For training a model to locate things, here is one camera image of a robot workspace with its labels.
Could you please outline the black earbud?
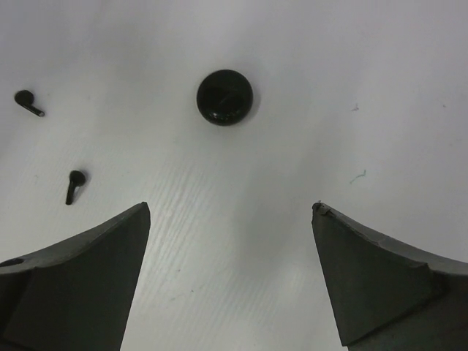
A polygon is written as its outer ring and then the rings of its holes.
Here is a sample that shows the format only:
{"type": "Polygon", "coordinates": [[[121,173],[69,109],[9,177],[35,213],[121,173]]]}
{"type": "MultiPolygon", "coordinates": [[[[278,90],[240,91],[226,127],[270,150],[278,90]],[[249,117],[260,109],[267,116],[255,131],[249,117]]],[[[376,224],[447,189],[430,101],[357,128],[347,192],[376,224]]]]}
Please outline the black earbud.
{"type": "Polygon", "coordinates": [[[15,102],[30,113],[42,118],[45,112],[34,106],[34,94],[29,90],[21,90],[15,93],[15,102]]]}
{"type": "Polygon", "coordinates": [[[73,170],[69,174],[69,186],[67,188],[66,204],[72,205],[77,188],[86,184],[86,175],[81,170],[73,170]]]}

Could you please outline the round black earbud case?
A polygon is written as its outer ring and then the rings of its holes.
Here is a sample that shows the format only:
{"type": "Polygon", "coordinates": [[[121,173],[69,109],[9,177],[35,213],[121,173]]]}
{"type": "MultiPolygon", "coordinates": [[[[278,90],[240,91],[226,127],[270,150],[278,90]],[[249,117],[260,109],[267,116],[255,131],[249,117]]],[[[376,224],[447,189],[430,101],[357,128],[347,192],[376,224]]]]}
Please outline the round black earbud case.
{"type": "Polygon", "coordinates": [[[248,79],[232,69],[212,72],[198,87],[197,108],[210,124],[229,127],[242,122],[252,109],[254,92],[248,79]]]}

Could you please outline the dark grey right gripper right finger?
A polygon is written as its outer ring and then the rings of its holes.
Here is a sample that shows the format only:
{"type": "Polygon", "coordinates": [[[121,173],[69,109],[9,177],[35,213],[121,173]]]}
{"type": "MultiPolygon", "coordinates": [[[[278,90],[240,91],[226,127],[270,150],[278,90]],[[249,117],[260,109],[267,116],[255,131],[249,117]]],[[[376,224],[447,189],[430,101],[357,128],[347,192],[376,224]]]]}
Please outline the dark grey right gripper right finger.
{"type": "Polygon", "coordinates": [[[342,346],[466,350],[467,264],[368,228],[324,203],[312,229],[342,346]]]}

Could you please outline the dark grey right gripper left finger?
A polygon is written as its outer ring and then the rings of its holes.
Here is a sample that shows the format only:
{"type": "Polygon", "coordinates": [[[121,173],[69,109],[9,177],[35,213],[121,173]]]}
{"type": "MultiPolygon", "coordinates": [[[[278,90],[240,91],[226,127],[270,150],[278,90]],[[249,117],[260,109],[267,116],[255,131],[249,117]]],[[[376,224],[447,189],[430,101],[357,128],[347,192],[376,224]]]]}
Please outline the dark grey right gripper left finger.
{"type": "Polygon", "coordinates": [[[150,230],[147,203],[1,263],[2,350],[119,350],[150,230]]]}

